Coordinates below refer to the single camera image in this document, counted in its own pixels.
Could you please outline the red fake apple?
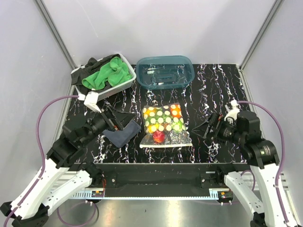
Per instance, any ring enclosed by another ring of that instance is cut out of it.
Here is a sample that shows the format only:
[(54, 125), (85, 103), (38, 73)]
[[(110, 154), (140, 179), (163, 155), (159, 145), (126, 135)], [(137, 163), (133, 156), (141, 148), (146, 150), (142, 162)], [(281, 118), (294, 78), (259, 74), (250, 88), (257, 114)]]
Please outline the red fake apple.
[(153, 141), (157, 144), (165, 141), (165, 133), (163, 131), (155, 131), (152, 135)]

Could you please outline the polka dot zip top bag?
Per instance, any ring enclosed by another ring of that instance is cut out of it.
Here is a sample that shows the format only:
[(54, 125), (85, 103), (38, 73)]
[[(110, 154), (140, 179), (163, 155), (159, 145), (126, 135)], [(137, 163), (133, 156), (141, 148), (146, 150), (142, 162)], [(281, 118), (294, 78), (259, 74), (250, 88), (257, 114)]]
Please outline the polka dot zip top bag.
[[(143, 126), (145, 136), (141, 148), (174, 148), (190, 147), (192, 140), (189, 137), (183, 119), (179, 103), (172, 103), (164, 106), (146, 105), (142, 109)], [(157, 144), (153, 141), (153, 133), (163, 131), (165, 141)]]

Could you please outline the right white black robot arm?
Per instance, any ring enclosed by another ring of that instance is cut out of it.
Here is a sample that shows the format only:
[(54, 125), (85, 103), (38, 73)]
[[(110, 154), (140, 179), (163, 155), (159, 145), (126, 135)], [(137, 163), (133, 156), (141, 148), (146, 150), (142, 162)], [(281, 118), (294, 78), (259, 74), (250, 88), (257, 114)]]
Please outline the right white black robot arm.
[(280, 160), (275, 145), (261, 137), (260, 119), (254, 112), (212, 114), (192, 132), (206, 140), (230, 142), (240, 153), (258, 184), (260, 198), (246, 185), (241, 174), (231, 164), (217, 168), (215, 182), (228, 187), (250, 216), (252, 227), (297, 227), (287, 196), (276, 179)]

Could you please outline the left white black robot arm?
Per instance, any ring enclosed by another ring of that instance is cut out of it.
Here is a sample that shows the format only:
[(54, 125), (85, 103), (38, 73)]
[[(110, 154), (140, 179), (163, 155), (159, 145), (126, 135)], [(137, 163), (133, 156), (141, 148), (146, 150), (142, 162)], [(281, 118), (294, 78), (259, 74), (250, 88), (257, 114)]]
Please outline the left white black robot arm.
[(27, 188), (14, 200), (1, 205), (0, 210), (12, 218), (14, 227), (42, 227), (49, 216), (65, 201), (86, 187), (103, 184), (103, 172), (92, 162), (57, 189), (57, 183), (84, 154), (84, 149), (103, 131), (121, 132), (134, 118), (108, 105), (93, 118), (74, 116), (62, 127), (62, 133), (46, 154), (41, 170)]

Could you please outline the dark blue folded cloth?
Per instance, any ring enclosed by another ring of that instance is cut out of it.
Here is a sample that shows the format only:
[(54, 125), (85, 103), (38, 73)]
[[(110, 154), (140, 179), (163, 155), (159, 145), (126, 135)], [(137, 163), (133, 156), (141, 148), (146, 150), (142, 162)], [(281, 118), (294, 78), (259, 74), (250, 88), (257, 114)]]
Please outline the dark blue folded cloth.
[(122, 148), (140, 131), (141, 126), (134, 120), (131, 120), (122, 131), (118, 131), (114, 135), (105, 135), (105, 137), (117, 148)]

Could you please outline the white plastic basket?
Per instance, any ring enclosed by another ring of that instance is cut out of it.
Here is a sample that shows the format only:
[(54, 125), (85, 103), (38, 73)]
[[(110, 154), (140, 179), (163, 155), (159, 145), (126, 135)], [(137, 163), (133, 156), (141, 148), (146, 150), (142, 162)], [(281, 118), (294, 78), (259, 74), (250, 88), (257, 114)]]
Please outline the white plastic basket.
[(71, 72), (71, 84), (83, 95), (102, 93), (120, 87), (134, 78), (122, 55), (116, 53), (100, 60), (91, 57), (87, 64)]

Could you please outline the green towel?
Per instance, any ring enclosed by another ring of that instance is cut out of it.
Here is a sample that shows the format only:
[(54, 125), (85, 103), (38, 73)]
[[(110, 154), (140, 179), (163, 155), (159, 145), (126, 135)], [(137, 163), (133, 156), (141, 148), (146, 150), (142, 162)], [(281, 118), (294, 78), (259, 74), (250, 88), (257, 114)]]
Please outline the green towel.
[(111, 87), (115, 87), (130, 79), (132, 79), (132, 75), (127, 64), (120, 57), (114, 57), (98, 72), (83, 79), (82, 84), (89, 89), (102, 90), (106, 87), (106, 82)]

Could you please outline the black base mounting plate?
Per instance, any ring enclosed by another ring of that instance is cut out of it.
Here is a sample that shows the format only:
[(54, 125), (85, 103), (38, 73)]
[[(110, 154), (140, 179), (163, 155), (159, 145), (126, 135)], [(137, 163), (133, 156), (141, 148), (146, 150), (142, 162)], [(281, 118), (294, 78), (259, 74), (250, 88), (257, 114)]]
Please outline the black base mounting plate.
[(217, 168), (243, 171), (246, 164), (97, 164), (106, 180), (106, 198), (167, 199), (208, 196)]

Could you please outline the black cloth in basket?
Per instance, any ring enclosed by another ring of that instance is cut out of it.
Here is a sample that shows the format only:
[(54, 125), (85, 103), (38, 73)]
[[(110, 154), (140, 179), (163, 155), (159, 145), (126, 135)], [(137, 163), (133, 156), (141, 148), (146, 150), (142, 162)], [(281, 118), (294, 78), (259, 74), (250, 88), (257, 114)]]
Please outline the black cloth in basket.
[(91, 57), (86, 65), (79, 67), (71, 73), (71, 84), (75, 85), (79, 92), (86, 95), (91, 90), (83, 86), (82, 80), (93, 73), (98, 72), (103, 65), (109, 63), (114, 57), (120, 57), (120, 55), (118, 53), (112, 54), (102, 58), (101, 60), (96, 60), (95, 58)]

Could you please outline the teal plastic container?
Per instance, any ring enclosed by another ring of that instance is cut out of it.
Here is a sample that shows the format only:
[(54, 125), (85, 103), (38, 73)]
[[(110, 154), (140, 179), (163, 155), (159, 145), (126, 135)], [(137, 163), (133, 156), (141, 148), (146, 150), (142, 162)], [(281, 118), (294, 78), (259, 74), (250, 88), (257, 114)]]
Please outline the teal plastic container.
[(195, 78), (191, 60), (182, 55), (142, 58), (135, 72), (138, 83), (147, 90), (183, 88)]

